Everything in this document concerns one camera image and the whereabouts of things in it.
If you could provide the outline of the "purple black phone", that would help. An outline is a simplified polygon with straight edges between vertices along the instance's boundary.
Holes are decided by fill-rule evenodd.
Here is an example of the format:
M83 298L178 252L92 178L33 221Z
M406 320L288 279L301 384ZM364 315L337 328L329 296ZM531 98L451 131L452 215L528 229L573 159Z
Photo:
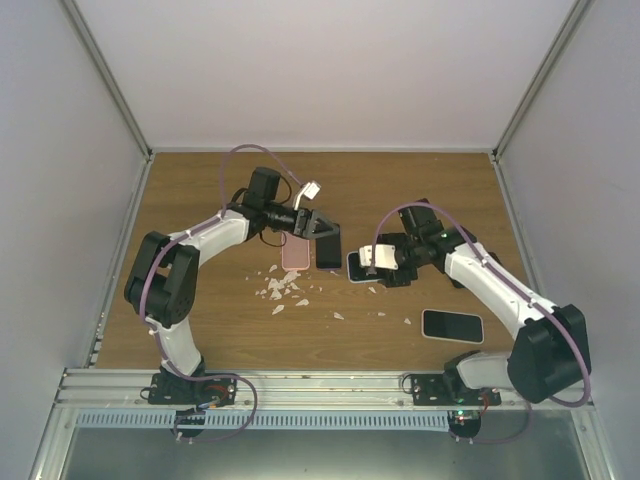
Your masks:
M342 268L341 235L316 240L315 264L318 270L335 271Z

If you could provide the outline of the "pink phone case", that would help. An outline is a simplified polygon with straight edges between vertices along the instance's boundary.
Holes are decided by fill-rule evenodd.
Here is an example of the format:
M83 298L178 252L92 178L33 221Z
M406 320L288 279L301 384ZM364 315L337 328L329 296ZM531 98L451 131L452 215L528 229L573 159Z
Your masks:
M310 267L310 241L294 236L288 232L282 233L281 266L289 271L304 271Z

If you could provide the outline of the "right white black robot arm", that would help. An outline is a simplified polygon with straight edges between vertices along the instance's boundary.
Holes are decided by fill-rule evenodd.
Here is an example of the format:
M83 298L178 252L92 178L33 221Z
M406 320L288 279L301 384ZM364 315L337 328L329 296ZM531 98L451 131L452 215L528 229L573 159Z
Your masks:
M408 286L419 268L434 266L457 288L472 293L502 323L514 343L507 353L472 352L445 367L443 393L464 405L479 389L513 390L539 404L568 408L591 398L591 358L586 319L573 304L559 306L526 286L446 212L422 199L394 208L403 232L375 230L360 250L363 266L381 273L389 287Z

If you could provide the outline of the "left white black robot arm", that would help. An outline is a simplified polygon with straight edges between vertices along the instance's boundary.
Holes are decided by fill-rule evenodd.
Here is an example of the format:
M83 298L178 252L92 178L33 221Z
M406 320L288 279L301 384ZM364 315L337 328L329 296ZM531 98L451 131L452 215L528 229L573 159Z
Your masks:
M189 324L200 267L265 229L304 240L340 233L339 225L320 211L278 202L280 180L277 171L258 167L249 185L213 217L171 235L152 231L140 244L124 298L148 327L161 367L174 375L171 391L185 404L198 402L206 391L204 359Z

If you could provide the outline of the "phone in black case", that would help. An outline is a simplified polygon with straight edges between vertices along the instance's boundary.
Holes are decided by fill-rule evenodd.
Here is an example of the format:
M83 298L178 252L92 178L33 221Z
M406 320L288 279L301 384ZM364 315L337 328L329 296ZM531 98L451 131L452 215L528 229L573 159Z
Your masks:
M497 254L495 252L490 252L489 256L499 265L502 265L501 260L499 259L499 257L497 256ZM449 278L451 284L453 285L454 288L456 289L465 289L465 286L460 283L459 281L453 279L452 277Z

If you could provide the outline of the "white debris flakes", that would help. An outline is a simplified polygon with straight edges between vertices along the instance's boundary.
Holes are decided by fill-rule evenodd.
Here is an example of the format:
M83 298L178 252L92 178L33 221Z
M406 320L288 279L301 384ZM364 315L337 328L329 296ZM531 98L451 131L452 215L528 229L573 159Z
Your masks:
M340 270L285 270L269 264L243 276L237 306L239 320L260 325L309 322L413 325L421 307L402 289L376 282L357 283Z

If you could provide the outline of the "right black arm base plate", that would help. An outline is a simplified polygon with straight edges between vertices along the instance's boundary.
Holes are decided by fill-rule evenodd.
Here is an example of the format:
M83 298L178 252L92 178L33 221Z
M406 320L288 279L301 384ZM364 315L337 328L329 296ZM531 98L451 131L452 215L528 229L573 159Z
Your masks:
M499 392L467 387L455 369L441 373L405 373L399 385L405 394L411 395L415 406L467 408L502 404Z

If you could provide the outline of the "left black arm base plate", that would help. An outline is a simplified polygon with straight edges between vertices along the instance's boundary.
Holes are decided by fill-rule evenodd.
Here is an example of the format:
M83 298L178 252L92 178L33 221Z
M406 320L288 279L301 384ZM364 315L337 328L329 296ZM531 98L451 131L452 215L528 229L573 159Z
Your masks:
M164 369L152 376L151 383L140 391L142 400L151 405L199 405L223 407L235 403L237 382L230 379L193 382Z

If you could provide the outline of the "aluminium front rail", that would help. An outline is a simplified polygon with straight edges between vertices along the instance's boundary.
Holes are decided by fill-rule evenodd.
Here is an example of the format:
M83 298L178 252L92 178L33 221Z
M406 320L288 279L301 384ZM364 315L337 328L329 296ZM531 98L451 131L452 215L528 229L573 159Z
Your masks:
M76 408L143 408L142 388L153 370L68 369L55 404ZM416 410L409 378L400 371L240 370L262 410Z

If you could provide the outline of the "right aluminium corner post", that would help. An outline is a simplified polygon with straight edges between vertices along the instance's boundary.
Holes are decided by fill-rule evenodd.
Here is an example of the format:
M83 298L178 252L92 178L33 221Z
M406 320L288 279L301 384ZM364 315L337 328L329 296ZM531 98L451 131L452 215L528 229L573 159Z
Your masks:
M592 0L575 0L571 4L571 8L562 21L559 30L555 34L540 65L535 71L522 98L516 106L514 113L510 117L510 120L508 121L497 144L491 151L490 158L493 163L498 163L506 152L507 147L513 140L531 107L540 95L547 80L568 48L572 38L579 29L592 4Z

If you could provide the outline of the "aluminium corner post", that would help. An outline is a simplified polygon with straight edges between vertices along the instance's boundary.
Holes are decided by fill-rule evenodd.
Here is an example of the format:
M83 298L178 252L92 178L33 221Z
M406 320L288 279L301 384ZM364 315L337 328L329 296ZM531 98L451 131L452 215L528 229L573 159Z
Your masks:
M150 163L153 158L153 149L149 146L78 3L74 0L60 0L59 5L70 21L74 33L86 51L138 150L142 153L145 161Z
M506 152L507 147L513 140L531 107L540 95L547 80L568 48L572 38L579 29L592 4L592 0L575 0L571 4L571 8L562 21L559 30L555 34L540 65L535 71L522 98L516 106L514 113L510 117L510 120L508 121L497 144L491 151L490 158L493 163L498 163Z

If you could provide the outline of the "left aluminium corner post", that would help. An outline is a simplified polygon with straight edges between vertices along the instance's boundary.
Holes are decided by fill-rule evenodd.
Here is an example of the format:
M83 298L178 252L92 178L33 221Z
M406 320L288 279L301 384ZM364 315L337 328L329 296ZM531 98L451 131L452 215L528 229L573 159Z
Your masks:
M149 146L78 3L74 0L60 0L59 5L70 21L74 33L86 51L138 150L142 153L145 161L150 163L153 158L153 149Z

